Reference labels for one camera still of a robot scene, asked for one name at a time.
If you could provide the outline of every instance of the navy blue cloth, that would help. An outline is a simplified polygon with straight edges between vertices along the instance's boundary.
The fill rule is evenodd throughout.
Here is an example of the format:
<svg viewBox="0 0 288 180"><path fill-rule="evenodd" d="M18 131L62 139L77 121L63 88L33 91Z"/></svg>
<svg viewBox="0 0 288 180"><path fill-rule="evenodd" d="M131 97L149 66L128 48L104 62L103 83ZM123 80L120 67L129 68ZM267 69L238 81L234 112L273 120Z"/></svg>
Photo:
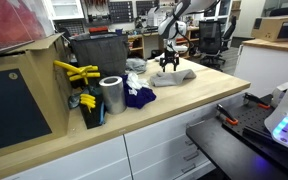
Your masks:
<svg viewBox="0 0 288 180"><path fill-rule="evenodd" d="M133 107L141 109L145 104L154 101L156 95L153 93L152 89L142 87L137 91L137 95L129 94L129 90L132 89L127 83L127 75L121 76L123 79L125 103L127 107Z"/></svg>

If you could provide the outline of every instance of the white cabinet drawer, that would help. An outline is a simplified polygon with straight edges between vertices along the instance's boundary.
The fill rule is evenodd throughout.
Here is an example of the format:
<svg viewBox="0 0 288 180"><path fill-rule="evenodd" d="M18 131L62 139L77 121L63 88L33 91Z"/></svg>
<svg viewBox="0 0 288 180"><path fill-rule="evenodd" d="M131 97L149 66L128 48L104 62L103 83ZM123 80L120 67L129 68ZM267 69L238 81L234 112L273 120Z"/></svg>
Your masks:
<svg viewBox="0 0 288 180"><path fill-rule="evenodd" d="M75 180L121 180L125 179L126 176L131 176L130 166L127 158L102 169L83 175L79 178L76 178Z"/></svg>
<svg viewBox="0 0 288 180"><path fill-rule="evenodd" d="M56 159L5 180L72 180L127 158L122 136Z"/></svg>
<svg viewBox="0 0 288 180"><path fill-rule="evenodd" d="M174 138L170 141L166 141L158 146L154 146L140 154L135 156L130 156L130 163L133 173L141 171L152 164L155 164L159 161L167 159L179 152L196 147L191 140L186 135Z"/></svg>
<svg viewBox="0 0 288 180"><path fill-rule="evenodd" d="M131 175L129 175L129 176L122 178L121 180L133 180L133 178Z"/></svg>
<svg viewBox="0 0 288 180"><path fill-rule="evenodd" d="M218 103L221 103L224 107L237 107L242 105L242 93L214 101L207 105L125 134L129 156L134 156L165 141L185 134L187 123L197 123L198 121L201 121L201 117L205 115L215 115L216 104Z"/></svg>
<svg viewBox="0 0 288 180"><path fill-rule="evenodd" d="M171 180L185 173L193 172L200 165L209 162L195 147L184 150L168 159L160 161L142 171L134 173L134 180Z"/></svg>
<svg viewBox="0 0 288 180"><path fill-rule="evenodd" d="M214 169L216 169L216 167L211 163L211 161L207 161L189 173L183 174L182 176L176 178L175 180L197 180Z"/></svg>

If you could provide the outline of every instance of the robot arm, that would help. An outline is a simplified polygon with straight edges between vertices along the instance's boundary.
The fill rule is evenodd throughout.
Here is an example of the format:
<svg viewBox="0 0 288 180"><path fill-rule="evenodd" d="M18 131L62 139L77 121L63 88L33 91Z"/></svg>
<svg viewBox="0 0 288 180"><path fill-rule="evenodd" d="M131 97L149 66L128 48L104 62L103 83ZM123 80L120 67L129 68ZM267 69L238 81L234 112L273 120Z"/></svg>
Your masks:
<svg viewBox="0 0 288 180"><path fill-rule="evenodd" d="M173 12L159 25L159 35L163 39L174 39L177 35L175 24L180 17L207 9L216 2L217 0L181 0L173 9Z"/></svg>
<svg viewBox="0 0 288 180"><path fill-rule="evenodd" d="M186 24L180 22L179 18L208 9L211 6L216 5L220 0L181 0L175 6L172 13L170 13L166 19L159 25L158 33L164 39L164 57L160 58L160 66L165 71L165 66L168 63L174 65L174 71L179 64L179 55L177 51L187 51L186 46L176 46L176 38L186 34Z"/></svg>

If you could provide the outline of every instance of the wooden countertop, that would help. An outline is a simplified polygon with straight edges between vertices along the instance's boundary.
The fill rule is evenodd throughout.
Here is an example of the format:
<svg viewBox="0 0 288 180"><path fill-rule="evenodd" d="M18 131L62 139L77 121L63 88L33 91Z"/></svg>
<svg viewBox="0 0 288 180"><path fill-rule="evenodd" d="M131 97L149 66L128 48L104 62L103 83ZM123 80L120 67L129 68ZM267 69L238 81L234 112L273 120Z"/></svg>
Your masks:
<svg viewBox="0 0 288 180"><path fill-rule="evenodd" d="M249 40L249 41L243 41L243 45L274 49L274 50L280 50L280 51L288 51L288 42L270 42L270 41L265 41L261 39L254 39L254 40Z"/></svg>
<svg viewBox="0 0 288 180"><path fill-rule="evenodd" d="M172 68L167 65L167 72L173 72ZM0 157L0 179L250 87L247 81L181 59L178 71L189 68L196 73L196 79L185 80L179 86L152 87L155 101L141 110L127 108L118 115L106 114L106 124L101 127L86 129L80 110L72 110L66 136ZM140 78L149 80L158 71L158 63L148 61L147 71Z"/></svg>

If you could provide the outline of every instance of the cardboard box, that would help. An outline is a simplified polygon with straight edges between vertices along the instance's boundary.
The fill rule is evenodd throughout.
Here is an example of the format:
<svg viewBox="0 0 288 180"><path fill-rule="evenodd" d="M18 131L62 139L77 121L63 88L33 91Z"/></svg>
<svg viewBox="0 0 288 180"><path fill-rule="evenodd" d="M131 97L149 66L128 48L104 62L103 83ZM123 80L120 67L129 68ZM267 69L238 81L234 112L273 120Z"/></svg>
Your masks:
<svg viewBox="0 0 288 180"><path fill-rule="evenodd" d="M251 36L266 41L288 41L288 16L256 18Z"/></svg>
<svg viewBox="0 0 288 180"><path fill-rule="evenodd" d="M0 156L66 135L71 87L53 65L66 59L60 37L0 57Z"/></svg>

